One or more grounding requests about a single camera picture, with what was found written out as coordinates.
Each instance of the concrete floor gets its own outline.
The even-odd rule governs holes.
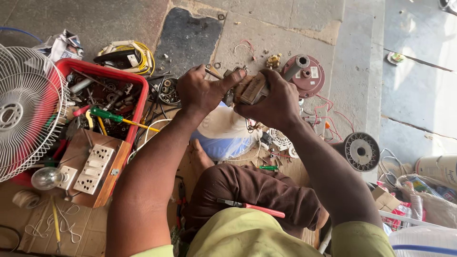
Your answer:
[[[437,0],[386,0],[385,17],[383,55],[414,59],[384,60],[380,147],[411,166],[457,152],[457,16]]]
[[[154,51],[165,16],[174,7],[186,9],[194,17],[217,18],[218,14],[224,14],[222,33],[211,57],[213,63],[221,62],[222,73],[225,69],[247,64],[250,73],[255,74],[264,68],[270,54],[282,53],[282,64],[296,54],[309,54],[325,70],[326,81],[319,94],[335,103],[328,116],[335,121],[341,137],[344,139],[352,132],[351,126],[334,111],[346,115],[356,131],[368,132],[377,139],[384,1],[120,0],[107,3],[16,0],[6,3],[0,10],[0,22],[6,27],[31,32],[43,40],[67,28],[79,35],[85,48],[84,60],[91,61],[102,47],[116,40],[135,39]],[[256,61],[243,49],[234,53],[233,48],[241,39],[248,39],[253,44]],[[28,35],[2,31],[0,44],[32,47],[37,41]],[[314,107],[324,103],[323,99],[312,97],[303,107],[314,113]],[[326,109],[318,109],[318,114],[327,115]],[[323,133],[324,124],[316,126],[316,130]],[[376,180],[376,171],[361,175],[368,181]]]

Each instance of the blue wire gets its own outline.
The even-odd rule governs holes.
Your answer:
[[[416,246],[416,245],[394,245],[392,246],[394,250],[416,250],[423,252],[434,252],[442,253],[457,256],[457,250],[443,248],[443,247],[434,247],[434,246]]]
[[[17,28],[13,28],[13,27],[0,27],[0,30],[12,30],[12,31],[22,32],[22,33],[25,33],[25,34],[27,34],[29,36],[32,36],[32,37],[36,38],[38,41],[40,41],[40,43],[43,43],[43,41],[41,41],[41,39],[39,39],[36,36],[28,33],[27,31],[23,31],[23,30],[20,30],[20,29],[17,29]]]

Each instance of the yellow-green shirt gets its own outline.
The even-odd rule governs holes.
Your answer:
[[[159,246],[135,257],[173,257],[173,246]],[[227,208],[211,217],[190,244],[188,257],[322,257],[311,245],[288,235],[269,214]],[[395,257],[386,233],[366,222],[346,222],[332,231],[332,256]]]

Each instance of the fan guard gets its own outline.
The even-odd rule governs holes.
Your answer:
[[[65,78],[43,54],[0,45],[0,182],[29,168],[56,141],[68,97]]]

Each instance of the brown pants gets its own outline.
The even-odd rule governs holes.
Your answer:
[[[214,214],[230,207],[217,203],[217,198],[284,212],[285,218],[275,219],[286,233],[300,239],[303,228],[316,229],[321,209],[313,189],[299,187],[280,172],[219,164],[203,172],[190,203],[182,212],[186,219],[185,231],[181,234],[184,242],[190,243]]]

